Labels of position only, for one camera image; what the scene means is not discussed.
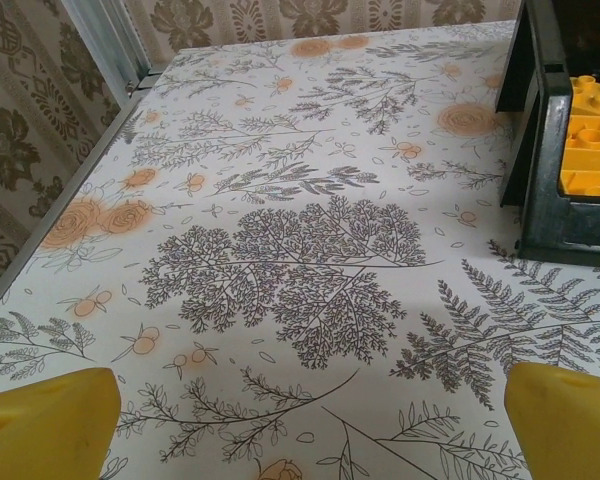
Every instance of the beige patterned wallpaper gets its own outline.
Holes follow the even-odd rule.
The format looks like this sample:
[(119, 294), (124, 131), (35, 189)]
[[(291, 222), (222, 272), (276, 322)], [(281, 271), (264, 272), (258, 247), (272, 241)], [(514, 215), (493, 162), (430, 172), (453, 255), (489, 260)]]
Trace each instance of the beige patterned wallpaper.
[(186, 47), (514, 19), (519, 0), (124, 0), (154, 63)]
[(0, 275), (117, 111), (60, 0), (0, 0)]

